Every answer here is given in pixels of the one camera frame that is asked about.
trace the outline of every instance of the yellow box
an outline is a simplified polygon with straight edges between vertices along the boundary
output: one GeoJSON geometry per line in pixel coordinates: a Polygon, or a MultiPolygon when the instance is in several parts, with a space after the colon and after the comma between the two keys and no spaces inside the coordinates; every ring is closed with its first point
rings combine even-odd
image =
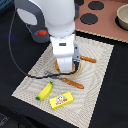
{"type": "Polygon", "coordinates": [[[54,109],[59,108],[63,105],[66,105],[70,102],[73,102],[74,99],[73,99],[71,92],[67,92],[67,93],[59,95],[57,97],[54,97],[54,98],[50,99],[49,101],[50,101],[52,109],[54,110],[54,109]]]}

